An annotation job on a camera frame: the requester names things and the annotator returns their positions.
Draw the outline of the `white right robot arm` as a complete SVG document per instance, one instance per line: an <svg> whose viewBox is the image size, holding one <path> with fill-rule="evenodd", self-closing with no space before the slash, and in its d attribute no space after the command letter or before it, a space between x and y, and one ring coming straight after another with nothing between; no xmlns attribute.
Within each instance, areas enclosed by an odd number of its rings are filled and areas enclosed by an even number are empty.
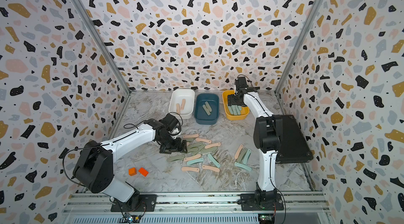
<svg viewBox="0 0 404 224"><path fill-rule="evenodd" d="M235 91L227 96L227 106L233 114L240 112L242 107L247 107L255 117L253 140L260 153L257 192L261 195L269 192L276 194L275 165L280 140L276 134L274 113L262 102L245 75L239 75L235 79Z"/></svg>

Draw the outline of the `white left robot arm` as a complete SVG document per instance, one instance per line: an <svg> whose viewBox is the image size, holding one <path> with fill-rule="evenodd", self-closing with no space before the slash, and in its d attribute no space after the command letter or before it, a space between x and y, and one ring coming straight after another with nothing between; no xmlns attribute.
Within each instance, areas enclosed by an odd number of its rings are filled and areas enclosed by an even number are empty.
<svg viewBox="0 0 404 224"><path fill-rule="evenodd" d="M114 174L114 164L136 148L156 142L161 154L187 153L186 141L179 137L183 120L169 113L163 119L148 119L133 130L101 143L88 142L73 170L74 178L93 193L103 193L119 203L137 204L139 191Z"/></svg>

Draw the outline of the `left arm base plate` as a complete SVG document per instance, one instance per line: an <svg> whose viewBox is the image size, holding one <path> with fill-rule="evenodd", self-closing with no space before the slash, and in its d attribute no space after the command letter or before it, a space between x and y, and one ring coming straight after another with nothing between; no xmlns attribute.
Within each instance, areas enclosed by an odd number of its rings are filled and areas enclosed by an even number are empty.
<svg viewBox="0 0 404 224"><path fill-rule="evenodd" d="M111 212L153 212L157 202L156 194L133 195L127 202L123 203L114 199Z"/></svg>

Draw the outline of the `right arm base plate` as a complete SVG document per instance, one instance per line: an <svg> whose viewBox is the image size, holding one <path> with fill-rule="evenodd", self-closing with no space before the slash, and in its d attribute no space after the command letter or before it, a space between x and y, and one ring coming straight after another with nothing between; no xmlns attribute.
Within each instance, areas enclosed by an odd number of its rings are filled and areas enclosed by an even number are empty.
<svg viewBox="0 0 404 224"><path fill-rule="evenodd" d="M241 194L237 204L242 211L281 211L285 208L280 194Z"/></svg>

